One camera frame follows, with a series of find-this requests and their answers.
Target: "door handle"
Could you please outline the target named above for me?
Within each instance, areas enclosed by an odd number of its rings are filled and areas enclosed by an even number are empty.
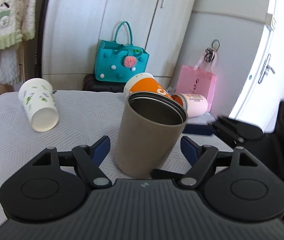
[[[160,6],[161,9],[164,7],[164,3],[165,3],[165,0],[162,0],[161,6]]]
[[[262,71],[261,71],[261,76],[260,76],[260,79],[258,81],[259,84],[262,83],[263,79],[264,79],[264,76],[267,76],[269,74],[269,71],[271,71],[273,74],[275,74],[275,70],[274,68],[272,68],[270,65],[269,65],[269,61],[271,59],[271,54],[269,54],[264,62],[264,65],[263,65],[263,68],[262,68]]]
[[[270,65],[267,65],[267,66],[266,66],[266,69],[272,71],[272,73],[275,74],[274,68],[272,68]]]

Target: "textured bed cover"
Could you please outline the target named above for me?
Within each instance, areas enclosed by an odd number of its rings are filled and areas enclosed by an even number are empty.
[[[111,151],[100,168],[114,182],[117,178],[128,178],[113,162],[113,150],[121,123],[125,97],[123,93],[64,91],[54,94],[60,116],[52,130],[38,133],[32,130],[18,93],[0,96],[0,186],[25,163],[49,146],[58,151],[70,151],[73,147],[92,145],[103,135],[111,140]],[[190,118],[188,123],[206,124],[213,121],[210,114]],[[221,151],[232,151],[216,136],[188,135],[199,145],[210,144]],[[182,155],[178,141],[163,169],[186,173],[191,167]],[[63,170],[74,172],[73,168]],[[6,220],[0,205],[0,225]]]

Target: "wardrobe door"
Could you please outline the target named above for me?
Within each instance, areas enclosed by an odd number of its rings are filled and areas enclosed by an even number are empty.
[[[277,23],[268,60],[264,69],[260,71],[259,82],[237,117],[242,121],[256,124],[263,130],[277,110],[284,93],[284,0],[277,0],[276,12]],[[264,75],[267,65],[268,74]]]
[[[127,21],[133,32],[133,44],[145,48],[158,0],[108,0],[100,39],[111,41],[119,23]],[[127,28],[121,28],[117,42],[129,43]]]
[[[43,74],[93,73],[106,2],[49,0],[43,40]]]
[[[194,0],[159,0],[146,45],[150,53],[147,72],[172,76],[193,4]]]

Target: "black round pad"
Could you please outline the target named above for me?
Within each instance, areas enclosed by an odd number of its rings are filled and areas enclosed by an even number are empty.
[[[0,188],[5,214],[27,223],[59,219],[85,201],[87,189],[80,178],[60,167],[26,165]]]
[[[52,179],[32,179],[22,186],[21,191],[28,198],[44,199],[55,195],[59,184]]]
[[[222,215],[240,221],[266,221],[284,214],[284,183],[272,172],[241,166],[208,180],[204,197]]]
[[[264,198],[267,191],[267,186],[255,179],[239,179],[231,185],[233,195],[244,200]]]

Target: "gray tumbler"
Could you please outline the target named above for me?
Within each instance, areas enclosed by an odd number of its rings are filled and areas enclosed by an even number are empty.
[[[153,92],[135,92],[125,102],[115,161],[125,174],[147,179],[160,168],[187,120],[180,104]]]

